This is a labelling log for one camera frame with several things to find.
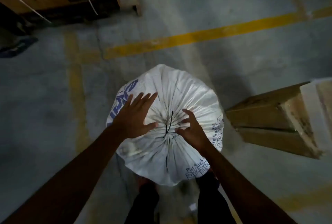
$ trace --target plastic sack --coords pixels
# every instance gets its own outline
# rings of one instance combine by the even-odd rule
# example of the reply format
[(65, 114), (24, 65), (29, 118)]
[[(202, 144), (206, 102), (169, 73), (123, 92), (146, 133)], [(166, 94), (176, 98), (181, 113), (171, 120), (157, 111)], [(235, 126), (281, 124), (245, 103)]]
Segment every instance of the plastic sack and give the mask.
[(124, 159), (126, 167), (168, 186), (204, 175), (210, 168), (209, 163), (174, 129), (189, 126), (181, 123), (188, 118), (182, 109), (189, 109), (210, 142), (221, 151), (223, 117), (214, 91), (185, 71), (158, 65), (119, 90), (106, 126), (112, 124), (128, 96), (133, 94), (135, 98), (140, 92), (158, 92), (144, 124), (158, 122), (159, 126), (143, 136), (122, 142), (117, 154)]

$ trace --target leg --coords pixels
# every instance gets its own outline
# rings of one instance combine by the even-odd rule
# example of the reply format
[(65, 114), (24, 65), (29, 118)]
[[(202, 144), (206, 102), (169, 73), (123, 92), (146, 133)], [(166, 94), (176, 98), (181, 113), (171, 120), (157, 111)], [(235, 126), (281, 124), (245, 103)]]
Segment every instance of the leg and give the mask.
[(198, 224), (231, 223), (236, 224), (225, 198), (218, 191), (219, 181), (213, 172), (207, 172), (196, 179), (200, 188), (198, 197)]
[(146, 183), (139, 188), (139, 194), (134, 200), (124, 224), (153, 224), (153, 212), (159, 201), (159, 195), (154, 183)]

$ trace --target concrete floor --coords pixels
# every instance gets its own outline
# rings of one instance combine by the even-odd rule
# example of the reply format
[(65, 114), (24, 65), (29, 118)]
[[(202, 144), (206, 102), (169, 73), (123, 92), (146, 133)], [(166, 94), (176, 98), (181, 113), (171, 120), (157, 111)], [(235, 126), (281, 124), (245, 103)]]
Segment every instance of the concrete floor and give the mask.
[[(119, 88), (157, 64), (203, 80), (224, 109), (250, 95), (332, 76), (332, 17), (310, 20), (332, 0), (141, 3), (142, 17), (121, 12), (91, 25), (36, 31), (38, 43), (16, 58), (0, 60), (0, 221), (102, 132)], [(290, 12), (309, 20), (104, 59), (110, 47)], [(234, 166), (298, 223), (332, 222), (331, 159), (245, 144), (228, 122), (223, 144)], [(123, 223), (136, 194), (132, 172), (114, 156), (76, 222)], [(195, 219), (189, 210), (198, 196), (194, 181), (162, 187), (160, 196), (161, 223)]]

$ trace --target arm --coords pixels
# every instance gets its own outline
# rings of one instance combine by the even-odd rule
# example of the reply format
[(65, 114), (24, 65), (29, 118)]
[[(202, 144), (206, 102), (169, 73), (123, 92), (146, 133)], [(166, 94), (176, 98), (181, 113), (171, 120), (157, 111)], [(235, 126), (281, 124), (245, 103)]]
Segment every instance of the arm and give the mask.
[(73, 223), (90, 197), (104, 168), (126, 138), (146, 134), (157, 123), (144, 125), (146, 114), (157, 97), (132, 95), (115, 117), (113, 124), (80, 155), (56, 173), (3, 224)]
[(182, 122), (189, 122), (190, 127), (184, 130), (177, 128), (176, 132), (209, 162), (243, 223), (296, 223), (215, 149), (191, 111), (183, 111), (189, 118)]

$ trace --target yellow floor line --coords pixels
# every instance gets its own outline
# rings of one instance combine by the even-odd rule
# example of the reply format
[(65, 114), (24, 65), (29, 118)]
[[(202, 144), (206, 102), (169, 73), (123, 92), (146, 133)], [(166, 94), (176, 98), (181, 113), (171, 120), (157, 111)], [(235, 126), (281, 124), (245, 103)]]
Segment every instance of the yellow floor line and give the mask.
[(82, 67), (79, 59), (79, 48), (76, 33), (64, 34), (70, 100), (73, 105), (74, 117), (77, 119), (76, 152), (81, 153), (90, 144), (89, 131), (86, 126), (85, 94), (83, 88)]
[(276, 203), (287, 212), (296, 212), (306, 207), (332, 204), (332, 184), (327, 184), (308, 193), (297, 193), (277, 199)]
[[(322, 8), (312, 12), (310, 15), (310, 19), (317, 19), (328, 16), (332, 16), (332, 7)], [(236, 25), (223, 26), (216, 29), (202, 30), (192, 33), (185, 33), (170, 37), (158, 38), (154, 40), (107, 48), (105, 50), (104, 57), (105, 59), (112, 59), (134, 54), (141, 54), (145, 52), (181, 46), (200, 41), (213, 40), (223, 37), (256, 32), (265, 29), (271, 29), (275, 27), (295, 24), (305, 20), (306, 19), (298, 13), (289, 13), (281, 16), (263, 18), (260, 20), (240, 23)]]

